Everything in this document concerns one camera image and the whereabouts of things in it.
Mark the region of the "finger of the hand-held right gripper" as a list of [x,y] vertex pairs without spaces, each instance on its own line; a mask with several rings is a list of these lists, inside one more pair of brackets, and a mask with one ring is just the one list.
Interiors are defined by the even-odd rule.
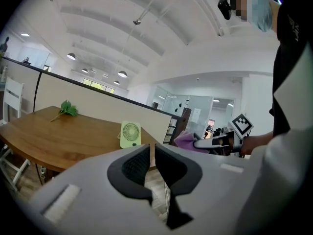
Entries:
[[211,149],[213,147],[213,138],[201,139],[197,133],[194,133],[194,138],[193,146],[197,149]]

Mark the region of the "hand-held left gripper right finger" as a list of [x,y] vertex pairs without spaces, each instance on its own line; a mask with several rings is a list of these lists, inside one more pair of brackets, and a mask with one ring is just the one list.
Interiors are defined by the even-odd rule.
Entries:
[[177,229],[193,218],[182,212],[176,197],[190,194],[202,178],[201,167],[193,160],[173,152],[169,148],[155,145],[156,167],[170,189],[169,212],[166,225]]

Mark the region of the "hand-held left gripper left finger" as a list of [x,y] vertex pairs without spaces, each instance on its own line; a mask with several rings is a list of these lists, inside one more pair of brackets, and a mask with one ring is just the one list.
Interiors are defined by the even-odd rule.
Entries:
[[134,151],[112,162],[107,170],[110,184],[123,196],[146,200],[152,204],[152,191],[145,188],[146,173],[150,168],[150,146],[137,146]]

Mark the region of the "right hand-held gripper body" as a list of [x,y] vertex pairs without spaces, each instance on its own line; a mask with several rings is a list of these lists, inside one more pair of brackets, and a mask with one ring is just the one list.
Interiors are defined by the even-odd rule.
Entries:
[[213,137],[213,151],[222,156],[244,157],[241,152],[243,140],[253,128],[252,122],[240,113],[220,130],[219,136]]

